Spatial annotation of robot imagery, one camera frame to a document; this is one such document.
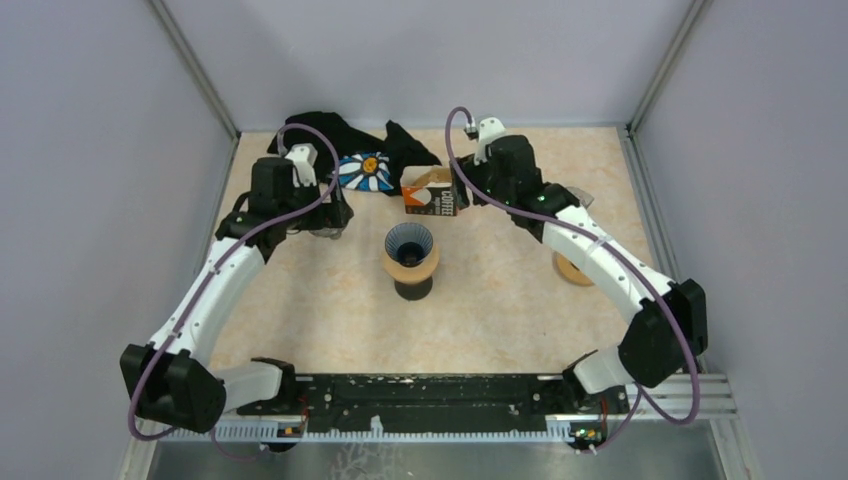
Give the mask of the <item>ribbed glass dripper cone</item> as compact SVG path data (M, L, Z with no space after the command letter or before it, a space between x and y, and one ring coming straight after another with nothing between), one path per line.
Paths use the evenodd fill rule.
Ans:
M422 224L405 222L394 226L385 237L385 252L391 260L403 267L422 263L433 250L434 240L430 230Z

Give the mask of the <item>orange coffee filter box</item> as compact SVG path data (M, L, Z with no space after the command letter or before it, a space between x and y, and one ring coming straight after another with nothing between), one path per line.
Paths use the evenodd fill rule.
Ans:
M455 217L459 212L455 186L414 187L412 182L430 170L444 166L411 166L401 176L404 210L409 215Z

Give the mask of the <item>brown paper coffee filter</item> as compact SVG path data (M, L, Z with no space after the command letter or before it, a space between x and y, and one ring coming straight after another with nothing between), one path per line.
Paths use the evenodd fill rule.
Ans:
M414 187L445 186L452 183L452 173L449 168L431 168L418 178L412 185Z

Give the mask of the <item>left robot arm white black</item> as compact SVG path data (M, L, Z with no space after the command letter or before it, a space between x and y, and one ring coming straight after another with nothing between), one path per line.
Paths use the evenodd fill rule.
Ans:
M225 370L209 367L223 326L276 248L293 232L339 237L352 217L341 189L319 185L312 155L302 149L257 160L251 188L221 220L204 269L170 318L144 345L130 344L120 368L130 395L128 424L165 425L168 432L211 431L229 411L263 402L277 414L300 399L291 364L258 358Z

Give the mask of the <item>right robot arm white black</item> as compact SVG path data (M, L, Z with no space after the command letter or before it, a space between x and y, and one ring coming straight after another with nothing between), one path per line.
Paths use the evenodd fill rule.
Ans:
M480 135L478 143L476 153L459 162L470 200L505 210L516 226L599 287L628 323L618 345L586 354L566 369L567 406L588 412L604 390L628 383L653 388L693 365L707 345L703 288L653 270L609 236L575 194L544 181L525 136Z

